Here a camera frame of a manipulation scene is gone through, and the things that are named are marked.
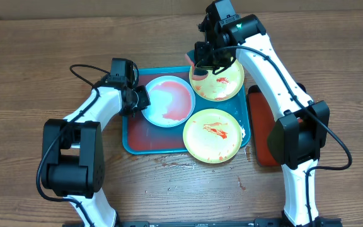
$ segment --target wooden table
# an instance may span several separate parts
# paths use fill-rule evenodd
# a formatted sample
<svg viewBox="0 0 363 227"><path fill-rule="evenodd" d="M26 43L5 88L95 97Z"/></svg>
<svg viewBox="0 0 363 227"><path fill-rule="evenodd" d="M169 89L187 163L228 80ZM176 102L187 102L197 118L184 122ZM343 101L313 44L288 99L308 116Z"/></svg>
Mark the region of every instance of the wooden table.
<svg viewBox="0 0 363 227"><path fill-rule="evenodd" d="M318 171L321 216L363 226L363 11L258 13L278 55L316 100L325 100L329 126L348 145L354 164ZM77 109L90 87L71 64L110 68L112 57L139 67L185 65L202 34L203 15L0 21L0 226L60 226L79 221L68 203L43 200L35 187L43 124ZM94 71L79 70L92 81ZM246 75L246 88L253 80ZM203 221L279 217L284 206L280 168L262 168L253 148L221 165L188 154L131 156L121 142L121 118L104 131L104 190L122 220ZM163 166L163 163L188 164ZM321 165L343 165L330 137ZM242 190L238 184L246 187Z"/></svg>

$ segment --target plate rim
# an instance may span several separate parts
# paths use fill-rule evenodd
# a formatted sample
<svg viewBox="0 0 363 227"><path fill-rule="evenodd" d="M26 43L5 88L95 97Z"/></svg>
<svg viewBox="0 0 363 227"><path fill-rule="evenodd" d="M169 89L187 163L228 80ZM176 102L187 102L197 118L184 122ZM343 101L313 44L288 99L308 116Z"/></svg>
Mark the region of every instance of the plate rim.
<svg viewBox="0 0 363 227"><path fill-rule="evenodd" d="M240 71L242 72L241 73L241 76L243 77L243 79L242 79L242 81L241 81L241 84L239 85L239 86L237 86L239 89L235 89L231 94L233 94L232 96L230 96L229 98L227 98L227 99L224 99L224 100L215 100L215 99L211 99L211 98L208 98L208 97L203 97L196 89L195 89L195 86L192 86L192 69L193 69L193 67L192 66L190 66L190 70L188 71L188 80L189 80L189 82L190 82L190 86L192 87L192 89L193 89L193 91L194 92L196 92L196 94L198 94L198 96L199 97L201 97L201 98L203 98L203 99L205 99L205 100L208 100L208 101L212 101L212 102L223 102L223 101L226 101L226 100L229 100L229 99L231 99L231 98L233 98L233 97L235 97L238 93L239 93L239 91L240 91L240 89L242 88L242 86L243 86L243 84L245 83L245 70L243 69L243 66L242 66L242 64L238 61L238 60L236 60L235 61L235 63L233 63L233 64L236 64L239 68L240 68Z"/></svg>
<svg viewBox="0 0 363 227"><path fill-rule="evenodd" d="M149 84L151 84L153 81L155 81L155 80L157 80L157 79L159 79L159 78L162 78L163 79L163 77L167 77L167 78L176 78L176 79L174 79L173 81L176 81L177 83L179 83L179 81L181 81L181 83L185 83L185 84L183 84L184 86L185 86L185 88L188 90L188 92L190 93L190 96L191 96L191 99L192 99L192 108L191 108L191 110L190 110L190 112L188 113L188 115L187 115L187 117L184 119L184 120L181 120L181 121L179 121L179 123L177 123L177 124L175 124L175 125L172 125L172 126L163 126L163 125L158 125L158 124L156 124L155 122L152 122L148 117L146 117L145 116L145 112L146 112L146 110L147 110L147 108L146 109L144 109L143 111L142 111L142 115L145 117L145 119L147 120L147 121L149 121L151 124L153 124L153 125L156 125L156 126L158 126L158 127L165 127L165 128L170 128L170 127L176 127L176 126L178 126L178 125L181 125L182 123L184 123L184 122L186 122L186 121L188 121L189 120L189 118L193 115L193 112L194 112L194 109L195 109L195 94L194 94L194 89L193 89L193 87L191 86L191 84L189 84L187 81L185 81L184 79L181 79L180 77L178 77L178 76L172 76L172 75L163 75L163 76L159 76L159 77L157 77L157 78L155 78L155 79L153 79L153 80L151 80L147 85L146 85L146 88L148 88L148 86L149 86Z"/></svg>
<svg viewBox="0 0 363 227"><path fill-rule="evenodd" d="M208 161L206 159L200 159L199 157L195 156L189 149L189 146L187 146L187 142L186 142L186 138L187 138L187 125L191 125L192 123L189 121L191 121L194 117L194 115L200 113L200 112L220 112L220 113L225 113L227 115L229 115L232 119L234 119L234 121L236 122L235 125L238 125L239 126L239 132L238 135L240 136L240 140L239 140L239 146L236 145L235 146L235 150L233 152L231 152L231 156L228 158L228 159L225 159L225 160L215 160L215 161ZM242 136L242 133L241 133L241 127L239 125L239 122L229 113L223 111L223 110L219 110L219 109L216 109L216 108L208 108L208 109L205 109L205 110L201 110L201 111L198 111L197 113L193 114L187 121L186 121L186 124L183 128L183 142L184 142L184 146L186 147L188 153L190 153L195 159L199 160L199 161L202 161L204 163L209 163L209 164L216 164L216 163L223 163L225 161L228 161L230 159L232 159L239 151L240 149L240 146L241 146L241 143L243 142L243 136Z"/></svg>

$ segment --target metal base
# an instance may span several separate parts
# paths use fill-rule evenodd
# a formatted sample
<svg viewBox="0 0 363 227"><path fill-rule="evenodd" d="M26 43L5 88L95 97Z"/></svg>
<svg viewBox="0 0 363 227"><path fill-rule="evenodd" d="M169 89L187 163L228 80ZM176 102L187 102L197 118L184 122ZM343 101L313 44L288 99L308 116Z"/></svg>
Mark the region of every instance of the metal base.
<svg viewBox="0 0 363 227"><path fill-rule="evenodd" d="M256 218L254 221L196 221L196 222L170 222L149 223L147 221L125 221L117 223L115 227L292 227L282 218ZM341 219L316 218L315 227L342 227ZM84 227L84 224L63 224L62 227Z"/></svg>

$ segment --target wooden surface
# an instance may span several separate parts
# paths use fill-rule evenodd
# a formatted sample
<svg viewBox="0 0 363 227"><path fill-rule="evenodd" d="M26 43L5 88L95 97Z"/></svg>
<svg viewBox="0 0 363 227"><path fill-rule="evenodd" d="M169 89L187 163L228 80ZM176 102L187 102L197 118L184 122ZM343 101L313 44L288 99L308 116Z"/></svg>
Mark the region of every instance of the wooden surface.
<svg viewBox="0 0 363 227"><path fill-rule="evenodd" d="M258 13L293 77L329 105L329 126L347 143L354 164L320 170L321 216L363 226L363 11ZM35 175L43 124L77 109L90 87L71 64L110 69L112 57L139 67L185 65L183 55L202 40L197 16L0 21L0 226L60 226L79 221L69 204L43 200ZM80 70L94 81L100 74ZM246 75L246 88L253 80ZM280 167L258 166L251 143L221 165L188 154L131 156L121 142L121 118L104 133L103 188L123 220L250 220L279 217L284 206ZM163 166L163 163L180 166ZM322 165L343 165L344 152L328 137Z"/></svg>
<svg viewBox="0 0 363 227"><path fill-rule="evenodd" d="M0 19L194 15L213 0L0 0ZM238 13L360 10L363 0L231 0Z"/></svg>

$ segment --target red sauce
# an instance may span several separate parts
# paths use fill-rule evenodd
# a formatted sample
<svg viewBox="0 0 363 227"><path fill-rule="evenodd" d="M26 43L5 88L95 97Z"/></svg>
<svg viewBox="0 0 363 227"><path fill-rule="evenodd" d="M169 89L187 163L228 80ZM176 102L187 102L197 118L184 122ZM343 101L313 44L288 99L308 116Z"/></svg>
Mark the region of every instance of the red sauce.
<svg viewBox="0 0 363 227"><path fill-rule="evenodd" d="M204 124L204 128L205 130L211 132L211 133L214 133L214 134L217 134L218 136L221 136L223 139L226 139L227 138L227 132L224 132L222 129L214 129L212 127L214 126L217 126L217 125L222 125L222 123L220 122L215 122L215 123L212 123L212 124Z"/></svg>
<svg viewBox="0 0 363 227"><path fill-rule="evenodd" d="M171 120L186 119L192 109L192 100L188 90L180 83L174 81L165 81L156 85L152 91L159 90L169 93L172 102L167 106L168 112L163 118Z"/></svg>
<svg viewBox="0 0 363 227"><path fill-rule="evenodd" d="M220 82L220 83L229 83L229 81L228 81L228 79L226 79L226 78L218 78L217 79L217 82Z"/></svg>

